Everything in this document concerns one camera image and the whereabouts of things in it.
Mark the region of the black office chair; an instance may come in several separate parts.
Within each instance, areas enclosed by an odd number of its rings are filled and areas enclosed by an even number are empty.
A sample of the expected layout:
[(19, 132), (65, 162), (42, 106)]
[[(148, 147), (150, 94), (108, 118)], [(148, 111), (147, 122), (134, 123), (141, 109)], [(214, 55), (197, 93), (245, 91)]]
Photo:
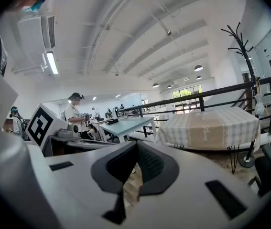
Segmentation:
[(259, 197), (264, 196), (271, 190), (271, 145), (264, 145), (262, 151), (264, 155), (254, 162), (258, 175), (248, 182), (248, 186), (253, 183), (257, 184)]

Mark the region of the black metal railing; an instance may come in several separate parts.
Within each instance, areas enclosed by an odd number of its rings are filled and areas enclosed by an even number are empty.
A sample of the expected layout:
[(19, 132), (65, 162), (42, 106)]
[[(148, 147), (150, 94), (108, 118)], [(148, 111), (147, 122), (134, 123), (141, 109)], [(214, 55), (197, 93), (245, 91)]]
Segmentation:
[[(143, 115), (153, 114), (152, 112), (142, 113), (142, 109), (144, 109), (144, 108), (149, 109), (150, 107), (155, 107), (155, 106), (162, 107), (162, 105), (165, 106), (167, 104), (172, 104), (172, 103), (176, 103), (176, 102), (181, 102), (182, 106), (183, 106), (184, 105), (183, 101), (194, 100), (194, 99), (198, 99), (199, 101), (194, 101), (189, 105), (200, 104), (200, 106), (195, 107), (195, 108), (190, 108), (189, 110), (200, 109), (200, 111), (204, 111), (206, 108), (222, 106), (222, 105), (228, 105), (228, 104), (233, 104), (232, 106), (235, 106), (239, 102), (244, 103), (247, 100), (252, 100), (254, 98), (254, 96), (246, 97), (246, 98), (243, 98), (243, 99), (242, 99), (242, 96), (244, 94), (246, 94), (247, 89), (249, 89), (249, 88), (254, 89), (255, 87), (258, 88), (258, 86), (259, 86), (258, 83), (260, 83), (260, 85), (264, 85), (264, 84), (269, 83), (270, 88), (271, 88), (271, 77), (264, 78), (264, 79), (258, 78), (257, 84), (256, 84), (256, 81), (254, 81), (254, 82), (250, 81), (250, 82), (246, 82), (246, 83), (241, 83), (241, 84), (237, 84), (237, 85), (232, 85), (232, 86), (228, 86), (228, 87), (223, 87), (223, 88), (219, 88), (219, 89), (210, 90), (210, 91), (203, 92), (203, 93), (187, 95), (187, 96), (183, 96), (183, 97), (179, 97), (179, 98), (173, 98), (173, 99), (169, 99), (169, 100), (162, 100), (162, 101), (158, 101), (158, 102), (154, 102), (154, 103), (150, 103), (150, 104), (142, 104), (142, 105), (138, 105), (138, 106), (135, 106), (135, 107), (126, 108), (126, 109), (117, 109), (117, 111), (115, 113), (118, 115), (118, 113), (132, 112), (133, 110), (138, 110), (139, 114), (133, 114), (132, 116), (140, 115), (141, 117), (143, 117)], [(223, 103), (217, 103), (217, 104), (211, 104), (211, 105), (205, 105), (204, 104), (204, 97), (230, 93), (230, 92), (234, 92), (234, 91), (242, 90), (242, 89), (244, 89), (244, 92), (241, 94), (241, 96), (237, 100), (233, 100), (233, 101), (229, 101), (229, 102), (223, 102)], [(261, 128), (261, 130), (265, 130), (265, 129), (268, 128), (268, 133), (269, 133), (269, 135), (271, 135), (271, 115), (267, 116), (267, 117), (263, 117), (260, 120), (264, 120), (264, 119), (268, 119), (268, 118), (270, 118), (270, 125), (268, 127)]]

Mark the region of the white tube light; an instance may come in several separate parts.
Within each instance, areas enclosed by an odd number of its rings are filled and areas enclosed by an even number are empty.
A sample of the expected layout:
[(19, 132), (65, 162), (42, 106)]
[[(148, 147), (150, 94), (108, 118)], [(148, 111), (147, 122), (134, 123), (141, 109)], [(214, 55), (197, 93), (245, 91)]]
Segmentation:
[(51, 70), (52, 70), (53, 74), (57, 75), (58, 74), (58, 69), (56, 67), (54, 53), (53, 52), (47, 52), (46, 57), (47, 57), (47, 60), (49, 62), (49, 65), (51, 67)]

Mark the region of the white air conditioner unit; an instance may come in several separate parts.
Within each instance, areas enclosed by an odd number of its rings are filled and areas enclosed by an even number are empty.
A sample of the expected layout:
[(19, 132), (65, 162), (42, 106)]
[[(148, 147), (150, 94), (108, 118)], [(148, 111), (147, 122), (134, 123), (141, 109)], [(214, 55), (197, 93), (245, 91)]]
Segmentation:
[(55, 47), (55, 15), (25, 16), (18, 21), (18, 30), (26, 53), (44, 54)]

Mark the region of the beige checkered tablecloth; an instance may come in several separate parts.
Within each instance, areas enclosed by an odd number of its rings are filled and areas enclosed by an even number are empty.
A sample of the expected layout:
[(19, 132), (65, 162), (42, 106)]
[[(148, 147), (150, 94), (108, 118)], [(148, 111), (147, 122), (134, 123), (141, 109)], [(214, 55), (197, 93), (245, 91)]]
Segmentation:
[(260, 120), (239, 107), (175, 114), (156, 133), (155, 143), (218, 149), (254, 142), (260, 147)]

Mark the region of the white plastic bag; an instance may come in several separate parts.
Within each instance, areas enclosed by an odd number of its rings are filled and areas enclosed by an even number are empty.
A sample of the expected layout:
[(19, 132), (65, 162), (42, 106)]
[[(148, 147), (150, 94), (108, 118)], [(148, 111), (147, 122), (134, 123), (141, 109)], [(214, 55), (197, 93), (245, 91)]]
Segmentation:
[(256, 105), (255, 105), (255, 115), (257, 116), (263, 116), (265, 113), (265, 106), (263, 104), (263, 94), (257, 93), (255, 95)]

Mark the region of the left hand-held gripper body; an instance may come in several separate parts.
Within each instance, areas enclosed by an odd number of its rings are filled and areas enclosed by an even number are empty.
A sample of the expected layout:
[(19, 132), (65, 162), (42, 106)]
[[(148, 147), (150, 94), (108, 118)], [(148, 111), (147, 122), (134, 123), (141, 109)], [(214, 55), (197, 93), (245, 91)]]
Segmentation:
[(82, 139), (77, 126), (60, 119), (40, 104), (30, 119), (26, 133), (44, 157), (62, 156), (101, 149), (112, 143)]

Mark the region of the teal face mask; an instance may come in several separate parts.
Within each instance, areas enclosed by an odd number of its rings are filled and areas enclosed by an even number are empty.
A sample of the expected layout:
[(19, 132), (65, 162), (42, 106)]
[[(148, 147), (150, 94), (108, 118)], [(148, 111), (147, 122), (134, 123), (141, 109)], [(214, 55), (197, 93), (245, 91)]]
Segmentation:
[(39, 0), (36, 3), (34, 3), (33, 5), (31, 5), (31, 6), (29, 6), (29, 5), (23, 6), (21, 11), (37, 13), (39, 11), (42, 3), (43, 3), (43, 1)]

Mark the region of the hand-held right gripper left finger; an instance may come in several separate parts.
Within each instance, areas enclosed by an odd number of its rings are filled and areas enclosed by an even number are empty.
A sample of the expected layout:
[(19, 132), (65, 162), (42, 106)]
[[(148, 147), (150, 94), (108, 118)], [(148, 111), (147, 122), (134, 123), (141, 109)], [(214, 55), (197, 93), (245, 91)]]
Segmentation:
[(55, 212), (64, 229), (138, 229), (126, 216), (123, 185), (137, 162), (134, 141), (46, 159), (59, 196)]

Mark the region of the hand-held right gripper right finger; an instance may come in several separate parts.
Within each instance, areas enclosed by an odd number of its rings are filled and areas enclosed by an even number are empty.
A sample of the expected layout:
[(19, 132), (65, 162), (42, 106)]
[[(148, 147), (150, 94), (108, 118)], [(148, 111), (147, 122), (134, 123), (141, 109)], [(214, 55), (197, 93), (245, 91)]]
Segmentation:
[(271, 192), (258, 197), (216, 163), (197, 154), (139, 141), (165, 157), (160, 175), (144, 185), (165, 191), (141, 195), (127, 217), (127, 229), (258, 229), (268, 217)]

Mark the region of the light blue table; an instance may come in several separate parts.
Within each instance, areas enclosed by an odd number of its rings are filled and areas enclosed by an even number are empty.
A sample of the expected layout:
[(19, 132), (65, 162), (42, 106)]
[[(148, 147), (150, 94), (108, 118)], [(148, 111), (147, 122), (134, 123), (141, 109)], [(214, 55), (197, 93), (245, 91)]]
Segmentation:
[(136, 117), (136, 118), (126, 118), (126, 119), (120, 119), (117, 123), (107, 125), (107, 124), (101, 124), (99, 126), (99, 131), (102, 134), (102, 137), (104, 138), (104, 141), (106, 142), (106, 136), (104, 131), (107, 131), (114, 136), (117, 136), (119, 138), (119, 142), (123, 143), (125, 142), (125, 138), (127, 140), (130, 139), (129, 134), (131, 134), (134, 131), (137, 131), (139, 129), (143, 129), (146, 127), (146, 125), (151, 124), (152, 126), (152, 134), (153, 139), (152, 141), (155, 141), (156, 138), (156, 126), (154, 123), (153, 117)]

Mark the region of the black coat rack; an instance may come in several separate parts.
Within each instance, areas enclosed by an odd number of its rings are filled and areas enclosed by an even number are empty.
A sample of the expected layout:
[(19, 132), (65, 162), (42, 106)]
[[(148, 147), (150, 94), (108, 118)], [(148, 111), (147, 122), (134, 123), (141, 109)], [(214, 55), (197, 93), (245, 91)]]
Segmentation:
[[(227, 27), (228, 27), (227, 30), (225, 30), (225, 29), (221, 29), (221, 30), (224, 32), (227, 32), (229, 34), (229, 36), (232, 36), (238, 44), (238, 47), (230, 47), (230, 48), (228, 48), (228, 50), (235, 50), (236, 53), (243, 56), (246, 61), (246, 64), (247, 64), (247, 67), (248, 67), (248, 70), (250, 73), (250, 78), (248, 79), (248, 82), (251, 83), (251, 86), (246, 88), (246, 93), (251, 92), (252, 97), (250, 98), (250, 102), (252, 104), (254, 96), (258, 93), (257, 78), (254, 74), (254, 70), (253, 70), (252, 64), (250, 62), (250, 58), (248, 56), (248, 53), (253, 49), (253, 46), (250, 47), (249, 49), (246, 48), (247, 43), (249, 41), (246, 40), (244, 42), (242, 32), (238, 31), (240, 24), (241, 24), (241, 22), (239, 22), (237, 24), (235, 31), (233, 31), (233, 29), (229, 25), (227, 25)], [(254, 151), (254, 147), (255, 147), (256, 142), (258, 142), (257, 137), (253, 141), (251, 141), (247, 154), (245, 156), (241, 156), (238, 158), (238, 163), (242, 167), (250, 168), (250, 167), (254, 166), (255, 158), (253, 156), (253, 151)]]

